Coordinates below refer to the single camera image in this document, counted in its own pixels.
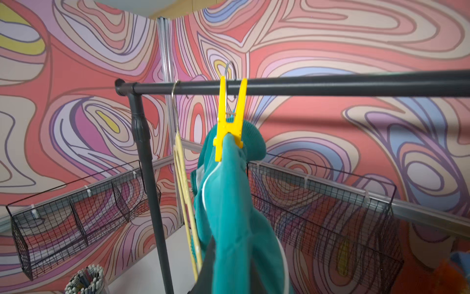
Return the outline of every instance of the teal fleece fabric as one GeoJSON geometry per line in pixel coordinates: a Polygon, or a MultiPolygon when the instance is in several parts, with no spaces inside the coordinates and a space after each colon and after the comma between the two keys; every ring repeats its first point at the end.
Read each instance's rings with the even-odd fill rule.
{"type": "Polygon", "coordinates": [[[208,133],[199,157],[198,167],[204,165],[205,169],[200,187],[195,185],[195,172],[191,173],[203,257],[212,235],[216,244],[212,293],[249,293],[253,259],[266,291],[282,294],[281,250],[269,221],[252,205],[245,170],[247,160],[261,160],[266,155],[264,140],[256,127],[244,121],[243,148],[227,134],[219,163],[213,146],[216,131],[217,125],[208,133]]]}

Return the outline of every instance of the yellow clothespin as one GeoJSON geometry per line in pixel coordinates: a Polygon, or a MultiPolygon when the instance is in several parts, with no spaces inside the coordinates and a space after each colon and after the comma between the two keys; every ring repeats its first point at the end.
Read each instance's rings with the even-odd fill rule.
{"type": "Polygon", "coordinates": [[[239,148],[243,148],[242,142],[242,127],[243,116],[245,113],[246,102],[246,86],[248,80],[243,79],[238,93],[238,101],[236,104],[235,118],[233,123],[227,122],[226,113],[226,81],[225,77],[220,77],[220,92],[219,92],[219,114],[217,117],[217,135],[214,138],[215,146],[215,161],[222,160],[222,142],[227,133],[231,133],[235,137],[235,143],[239,148]]]}

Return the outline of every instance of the black wire basket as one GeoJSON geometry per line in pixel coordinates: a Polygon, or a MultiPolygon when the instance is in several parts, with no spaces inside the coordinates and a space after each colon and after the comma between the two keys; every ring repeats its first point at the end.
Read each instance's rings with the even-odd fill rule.
{"type": "Polygon", "coordinates": [[[390,292],[403,265],[392,198],[270,164],[250,162],[247,175],[254,207],[281,242],[368,293],[390,292]]]}
{"type": "Polygon", "coordinates": [[[21,268],[33,280],[148,209],[137,168],[15,213],[11,228],[21,268]]]}

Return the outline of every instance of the black metal pole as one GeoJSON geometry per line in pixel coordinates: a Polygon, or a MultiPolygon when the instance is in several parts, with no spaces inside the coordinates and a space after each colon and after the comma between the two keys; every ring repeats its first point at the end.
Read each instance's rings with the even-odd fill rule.
{"type": "Polygon", "coordinates": [[[168,262],[168,252],[166,250],[165,232],[163,231],[162,215],[157,198],[157,186],[152,165],[152,150],[150,146],[150,130],[145,119],[142,96],[128,94],[129,104],[132,113],[132,134],[137,144],[137,152],[141,161],[143,181],[149,199],[150,216],[152,218],[153,232],[157,243],[158,259],[162,270],[163,285],[166,294],[173,294],[172,275],[170,263],[168,262]]]}
{"type": "MultiPolygon", "coordinates": [[[[236,95],[239,80],[227,82],[229,95],[236,95]]],[[[116,81],[116,92],[171,94],[172,83],[140,84],[116,81]]],[[[177,95],[218,95],[220,82],[180,82],[177,95]]],[[[249,79],[247,95],[286,96],[430,96],[470,97],[470,70],[439,72],[398,72],[249,79]]]]}

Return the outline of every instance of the colorful swirl mural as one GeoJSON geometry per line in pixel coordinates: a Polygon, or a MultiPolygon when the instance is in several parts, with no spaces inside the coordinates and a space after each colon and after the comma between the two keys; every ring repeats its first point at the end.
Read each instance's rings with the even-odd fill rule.
{"type": "MultiPolygon", "coordinates": [[[[98,173],[19,203],[29,206],[138,166],[129,104],[115,93],[114,80],[161,81],[160,58],[154,20],[90,0],[0,2],[0,227],[12,201],[98,173]]],[[[165,98],[145,95],[143,102],[157,159],[169,153],[165,98]]],[[[157,170],[155,179],[169,236],[181,226],[172,170],[157,170]]],[[[128,197],[137,187],[120,189],[135,206],[128,197]]],[[[88,228],[118,211],[96,205],[78,213],[88,228]]],[[[31,282],[7,229],[0,232],[0,293],[61,293],[91,263],[112,281],[154,246],[145,212],[31,282]]]]}
{"type": "MultiPolygon", "coordinates": [[[[470,66],[470,9],[457,0],[228,0],[175,19],[172,35],[175,75],[184,81],[217,80],[229,61],[237,78],[470,66]]],[[[217,99],[181,98],[185,139],[204,140],[216,117],[208,105],[217,99]]],[[[245,117],[261,131],[268,153],[294,159],[268,155],[267,161],[469,217],[468,109],[465,99],[453,98],[251,96],[245,117]]],[[[197,157],[186,157],[193,166],[197,157]]],[[[286,199],[272,201],[308,206],[286,199]]],[[[453,248],[469,248],[405,222],[400,240],[405,264],[394,293],[427,293],[440,260],[453,248]]],[[[297,293],[373,293],[288,244],[286,252],[297,293]]]]}

